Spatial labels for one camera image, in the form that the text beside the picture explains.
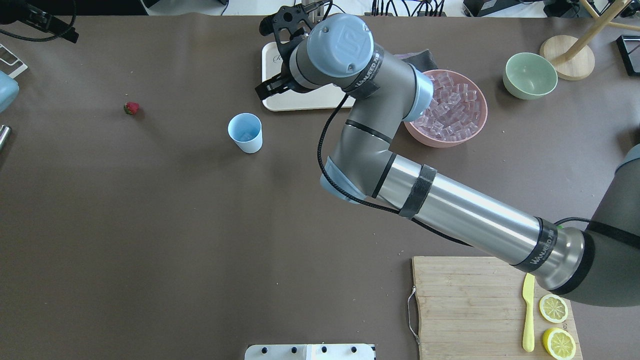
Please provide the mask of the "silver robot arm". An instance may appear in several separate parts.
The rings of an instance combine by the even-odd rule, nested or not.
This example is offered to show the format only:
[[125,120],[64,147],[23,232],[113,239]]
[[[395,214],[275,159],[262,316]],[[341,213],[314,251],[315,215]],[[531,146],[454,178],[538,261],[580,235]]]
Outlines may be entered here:
[[262,19],[274,35],[281,73],[259,84],[261,100],[334,85],[354,105],[339,142],[323,161],[324,187],[338,198],[397,214],[435,234],[532,274],[538,285],[592,306],[640,303],[639,147],[628,151],[585,230],[556,224],[390,151],[400,123],[429,107],[430,78],[375,43],[370,28],[339,13],[313,24],[305,6],[282,6]]

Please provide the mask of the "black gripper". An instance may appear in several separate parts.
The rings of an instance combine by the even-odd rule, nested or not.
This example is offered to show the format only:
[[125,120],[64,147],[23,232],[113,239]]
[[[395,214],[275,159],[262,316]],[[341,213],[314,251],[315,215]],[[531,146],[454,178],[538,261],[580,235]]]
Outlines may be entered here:
[[261,84],[254,88],[254,91],[259,100],[264,101],[274,95],[283,94],[284,92],[291,91],[298,94],[306,94],[313,91],[313,89],[298,82],[291,73],[290,66],[282,63],[279,74],[261,82]]

